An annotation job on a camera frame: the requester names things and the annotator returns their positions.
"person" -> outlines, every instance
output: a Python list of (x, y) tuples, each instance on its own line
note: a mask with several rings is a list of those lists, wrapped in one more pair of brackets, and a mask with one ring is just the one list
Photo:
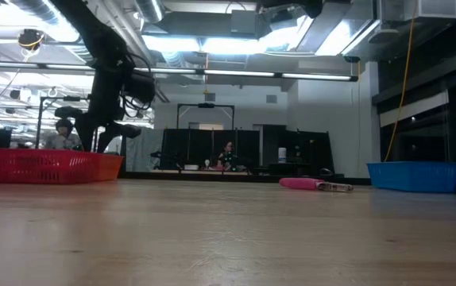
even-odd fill
[(60, 119), (55, 124), (58, 134), (53, 134), (46, 140), (45, 149), (81, 149), (81, 140), (76, 134), (71, 134), (73, 125), (67, 119)]
[(223, 149), (223, 152), (218, 157), (218, 167), (223, 167), (225, 171), (231, 169), (231, 163), (234, 158), (234, 155), (232, 154), (233, 150), (234, 143), (228, 141)]

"black partition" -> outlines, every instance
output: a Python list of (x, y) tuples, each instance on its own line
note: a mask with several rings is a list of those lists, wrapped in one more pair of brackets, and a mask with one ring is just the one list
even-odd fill
[(285, 130), (279, 146), (286, 148), (288, 161), (309, 164), (310, 175), (319, 175), (323, 168), (335, 172), (329, 133)]
[[(163, 144), (161, 152), (167, 157), (177, 157), (183, 164), (187, 160), (189, 129), (165, 129), (163, 132)], [(175, 170), (172, 160), (161, 160), (160, 168), (163, 170)]]
[[(163, 135), (161, 152), (167, 157), (178, 157), (180, 163), (205, 165), (217, 164), (219, 155), (228, 142), (232, 142), (235, 155), (240, 157), (239, 164), (248, 167), (258, 166), (260, 160), (258, 131), (249, 130), (198, 130), (166, 129)], [(161, 169), (176, 169), (170, 160), (161, 160)]]
[(258, 167), (260, 164), (260, 132), (251, 130), (235, 131), (237, 144), (235, 153), (239, 164), (247, 167)]
[(212, 139), (213, 134), (211, 131), (190, 129), (188, 136), (189, 154), (187, 156), (187, 163), (204, 166), (206, 159), (211, 160), (211, 154), (213, 152)]
[(263, 165), (277, 163), (280, 137), (286, 136), (286, 126), (263, 125)]

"white cylinder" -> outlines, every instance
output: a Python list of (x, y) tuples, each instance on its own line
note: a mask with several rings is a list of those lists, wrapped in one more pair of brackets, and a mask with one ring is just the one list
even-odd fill
[(277, 162), (286, 163), (286, 148), (279, 148), (277, 150)]

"wooden table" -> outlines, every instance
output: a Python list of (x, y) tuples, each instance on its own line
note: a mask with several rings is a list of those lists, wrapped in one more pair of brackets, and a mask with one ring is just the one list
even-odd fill
[(0, 185), (0, 285), (456, 285), (456, 196)]

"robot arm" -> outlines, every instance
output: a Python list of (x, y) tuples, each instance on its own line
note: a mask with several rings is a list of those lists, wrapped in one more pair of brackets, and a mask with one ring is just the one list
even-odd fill
[(87, 152), (91, 151), (94, 131), (104, 126), (106, 132), (99, 136), (97, 150), (103, 153), (114, 137), (139, 135), (137, 127), (121, 126), (114, 122), (123, 118), (119, 96), (128, 95), (143, 104), (149, 104), (155, 95), (154, 79), (148, 73), (134, 70), (135, 63), (127, 44), (112, 28), (98, 20), (82, 0), (50, 1), (78, 30), (94, 58), (88, 64), (95, 69), (88, 112), (81, 113), (65, 107), (56, 110), (55, 115), (75, 119), (76, 130)]

